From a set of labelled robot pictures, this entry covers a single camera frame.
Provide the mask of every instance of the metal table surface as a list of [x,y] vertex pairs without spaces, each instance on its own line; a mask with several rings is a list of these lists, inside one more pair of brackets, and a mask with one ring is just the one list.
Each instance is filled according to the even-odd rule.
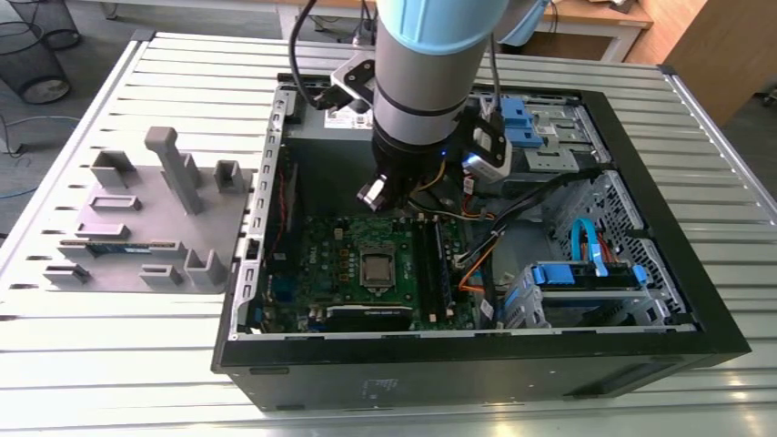
[[[300,44],[304,73],[352,47]],[[773,435],[777,208],[676,77],[656,67],[502,56],[506,85],[604,91],[753,353],[612,400],[264,415],[211,372],[223,296],[58,293],[60,259],[103,148],[136,164],[152,125],[199,165],[260,161],[282,41],[158,34],[132,41],[0,248],[0,430],[56,435]],[[480,80],[490,82],[487,63]]]

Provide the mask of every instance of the yellow wire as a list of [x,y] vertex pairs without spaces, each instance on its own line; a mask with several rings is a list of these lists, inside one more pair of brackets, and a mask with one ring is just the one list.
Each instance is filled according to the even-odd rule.
[[435,185],[440,181],[440,179],[443,179],[444,173],[446,173],[446,160],[443,160],[443,164],[440,165],[440,172],[438,173],[438,177],[435,178],[435,180],[432,180],[430,184],[416,188],[416,191],[424,191],[427,188]]

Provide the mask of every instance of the gray carpet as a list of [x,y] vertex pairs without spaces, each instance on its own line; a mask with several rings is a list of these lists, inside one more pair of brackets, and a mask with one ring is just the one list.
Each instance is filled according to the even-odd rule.
[[[96,3],[71,1],[70,6],[84,36],[78,48],[59,53],[74,86],[72,94],[52,105],[28,106],[20,102],[6,85],[0,84],[0,114],[8,121],[42,115],[80,117],[122,55],[130,37],[139,28],[219,36],[280,38],[279,20],[272,14],[123,5],[119,7],[119,20],[108,21],[103,19]],[[0,21],[18,19],[7,2],[0,0]],[[356,20],[342,19],[327,26],[347,35],[356,24]],[[302,39],[334,41],[332,36],[314,31],[311,23],[307,23]],[[72,128],[74,124],[64,121],[38,121],[11,128],[14,147],[23,142],[28,145],[30,152],[19,160],[0,154],[0,197],[38,185]],[[725,130],[768,189],[776,194],[777,108],[767,109],[755,100],[745,106]],[[28,200],[30,195],[0,199],[0,233],[11,230]]]

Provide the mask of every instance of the black cable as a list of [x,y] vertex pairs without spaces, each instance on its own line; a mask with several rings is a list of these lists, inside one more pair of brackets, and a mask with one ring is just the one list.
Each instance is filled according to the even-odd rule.
[[336,22],[339,22],[339,21],[340,21],[340,17],[339,17],[339,16],[334,17],[334,19],[332,19],[332,20],[328,20],[328,19],[327,19],[327,18],[324,18],[322,15],[319,15],[319,17],[318,17],[318,18],[319,18],[319,19],[320,19],[320,20],[322,20],[324,23],[336,23]]
[[499,69],[498,69],[498,38],[491,34],[491,76],[495,80],[495,110],[502,112],[502,84],[499,83]]
[[376,9],[376,10],[375,10],[375,21],[374,21],[374,36],[372,36],[372,38],[371,38],[371,45],[372,45],[372,46],[375,46],[376,39],[378,39],[378,21],[379,21],[379,19],[378,19],[378,14],[379,14],[379,11],[378,11],[378,9]]
[[556,5],[556,2],[553,2],[553,0],[551,0],[551,9],[553,12],[553,21],[551,24],[551,33],[553,35],[557,34],[559,32],[559,6]]
[[484,237],[478,241],[475,245],[475,249],[472,249],[468,253],[464,254],[464,257],[459,260],[459,262],[464,262],[467,259],[472,258],[480,251],[486,250],[488,244],[492,240],[498,238],[498,236],[504,232],[506,228],[508,227],[508,220],[516,219],[522,214],[524,214],[529,209],[532,209],[536,205],[539,205],[545,198],[559,189],[563,185],[575,182],[576,180],[585,180],[599,176],[603,172],[601,168],[587,168],[579,173],[565,173],[564,175],[557,176],[556,178],[551,179],[543,185],[527,191],[522,197],[516,199],[516,201],[502,210],[492,222],[492,227]]
[[522,214],[522,212],[527,211],[529,208],[533,208],[563,185],[577,180],[591,179],[599,176],[601,173],[601,168],[587,168],[579,173],[565,173],[564,175],[551,179],[543,185],[524,193],[524,195],[512,203],[512,205],[503,209],[503,211],[498,214],[492,229],[496,229],[499,225],[504,224],[507,219]]
[[22,158],[22,155],[24,155],[24,153],[27,153],[27,150],[24,150],[23,146],[19,146],[16,151],[11,150],[11,139],[10,139],[10,135],[8,135],[8,123],[6,121],[6,117],[3,117],[3,114],[0,114],[0,124],[3,125],[3,138],[6,140],[6,151],[7,151],[10,157],[12,157],[14,159],[19,159],[19,158]]
[[311,13],[311,9],[316,5],[319,0],[308,0],[303,11],[300,12],[300,16],[296,19],[296,23],[294,24],[292,28],[292,35],[290,37],[290,64],[292,66],[292,77],[294,83],[296,84],[298,89],[300,90],[300,94],[303,95],[303,99],[307,103],[318,110],[326,109],[323,103],[314,98],[311,92],[308,91],[306,84],[303,83],[303,77],[300,77],[300,66],[296,63],[296,39],[300,36],[300,29],[303,28],[303,23],[306,22],[307,16]]
[[491,305],[491,317],[484,313],[482,306],[482,329],[492,330],[498,325],[498,286],[495,285],[495,266],[492,254],[484,259],[482,264],[482,279],[484,280],[484,300]]
[[370,13],[370,7],[367,7],[367,0],[362,0],[362,9],[364,9],[364,13],[367,14],[367,21],[374,21],[374,16]]

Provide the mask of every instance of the wastebasket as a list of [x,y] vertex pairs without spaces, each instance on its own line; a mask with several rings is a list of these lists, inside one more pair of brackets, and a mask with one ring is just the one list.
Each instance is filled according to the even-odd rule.
[[40,25],[0,23],[0,79],[26,103],[36,105],[62,99],[71,91]]
[[40,25],[52,50],[75,46],[82,40],[64,0],[7,0],[22,20]]

